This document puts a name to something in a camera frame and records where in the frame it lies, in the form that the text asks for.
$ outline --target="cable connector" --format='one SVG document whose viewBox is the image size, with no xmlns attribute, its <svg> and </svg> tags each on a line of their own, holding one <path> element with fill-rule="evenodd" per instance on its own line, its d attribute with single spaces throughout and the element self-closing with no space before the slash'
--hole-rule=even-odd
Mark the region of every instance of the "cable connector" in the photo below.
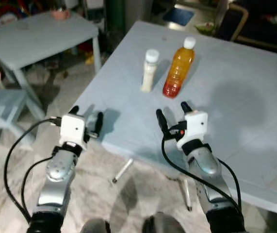
<svg viewBox="0 0 277 233">
<path fill-rule="evenodd" d="M 61 117 L 59 117 L 59 116 L 51 116 L 49 120 L 51 122 L 51 125 L 56 125 L 58 127 L 61 126 L 61 123 L 62 123 L 62 118 Z"/>
</svg>

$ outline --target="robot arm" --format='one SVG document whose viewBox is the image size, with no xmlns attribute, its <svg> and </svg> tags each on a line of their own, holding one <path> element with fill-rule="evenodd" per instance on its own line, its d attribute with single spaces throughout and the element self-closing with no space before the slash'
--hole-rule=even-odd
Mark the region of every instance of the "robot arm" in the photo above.
<svg viewBox="0 0 277 233">
<path fill-rule="evenodd" d="M 88 132 L 84 118 L 74 112 L 59 118 L 61 147 L 55 147 L 46 168 L 46 181 L 33 210 L 27 233 L 60 233 L 69 199 L 75 166 L 90 137 L 98 137 L 103 113 L 98 114 L 96 129 Z"/>
<path fill-rule="evenodd" d="M 230 192 L 221 173 L 221 165 L 208 144 L 203 144 L 207 132 L 207 113 L 192 111 L 186 102 L 181 103 L 185 121 L 168 129 L 161 110 L 157 117 L 164 140 L 176 139 L 177 147 L 184 152 L 187 170 L 191 174 L 212 184 L 225 194 Z M 244 232 L 244 219 L 236 207 L 214 189 L 196 181 L 196 190 L 203 212 L 210 224 L 212 233 Z"/>
</svg>

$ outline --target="wooden chair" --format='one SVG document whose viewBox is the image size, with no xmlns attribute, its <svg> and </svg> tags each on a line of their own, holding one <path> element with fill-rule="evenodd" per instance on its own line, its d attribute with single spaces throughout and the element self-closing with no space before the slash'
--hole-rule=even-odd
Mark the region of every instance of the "wooden chair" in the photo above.
<svg viewBox="0 0 277 233">
<path fill-rule="evenodd" d="M 215 37 L 277 51 L 277 25 L 262 19 L 264 11 L 267 15 L 277 12 L 277 7 L 268 2 L 271 1 L 220 0 Z"/>
<path fill-rule="evenodd" d="M 44 118 L 44 112 L 25 90 L 0 90 L 0 129 L 8 129 L 16 137 L 20 137 L 24 131 L 16 125 L 16 120 L 25 105 L 36 120 Z M 33 141 L 34 136 L 30 133 L 22 142 L 30 144 Z"/>
</svg>

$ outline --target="plastic bottle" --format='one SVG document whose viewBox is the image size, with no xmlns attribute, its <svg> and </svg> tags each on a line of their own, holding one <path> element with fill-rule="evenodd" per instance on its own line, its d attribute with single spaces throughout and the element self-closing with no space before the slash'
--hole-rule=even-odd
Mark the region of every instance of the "plastic bottle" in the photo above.
<svg viewBox="0 0 277 233">
<path fill-rule="evenodd" d="M 144 62 L 144 75 L 141 91 L 150 92 L 153 85 L 154 73 L 157 70 L 160 53 L 157 50 L 147 50 Z"/>
<path fill-rule="evenodd" d="M 195 58 L 195 52 L 193 51 L 195 44 L 195 38 L 187 37 L 183 42 L 183 47 L 176 51 L 163 87 L 165 96 L 175 98 L 178 95 L 182 83 L 187 77 L 190 65 Z"/>
</svg>

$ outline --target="background table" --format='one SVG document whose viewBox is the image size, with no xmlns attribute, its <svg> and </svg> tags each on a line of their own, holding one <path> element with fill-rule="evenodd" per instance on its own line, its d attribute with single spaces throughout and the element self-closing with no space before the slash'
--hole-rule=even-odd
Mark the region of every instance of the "background table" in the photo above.
<svg viewBox="0 0 277 233">
<path fill-rule="evenodd" d="M 101 67 L 98 28 L 76 13 L 64 21 L 55 20 L 50 12 L 31 16 L 0 27 L 0 61 L 22 88 L 37 102 L 39 99 L 27 82 L 22 68 L 93 39 L 95 71 Z"/>
<path fill-rule="evenodd" d="M 180 103 L 188 101 L 209 114 L 205 142 L 235 171 L 242 199 L 277 212 L 277 54 L 193 35 L 196 58 L 188 79 L 180 94 L 168 99 L 162 95 L 163 84 L 186 36 L 136 22 L 77 100 L 79 113 L 104 111 L 101 140 L 106 149 L 169 170 L 155 111 L 164 109 L 173 124 L 173 116 L 179 120 L 183 115 Z M 153 91 L 143 93 L 143 62 L 149 48 L 160 52 L 160 63 Z M 184 166 L 175 145 L 168 142 L 167 153 Z M 225 169 L 223 174 L 235 196 L 233 179 Z"/>
</svg>

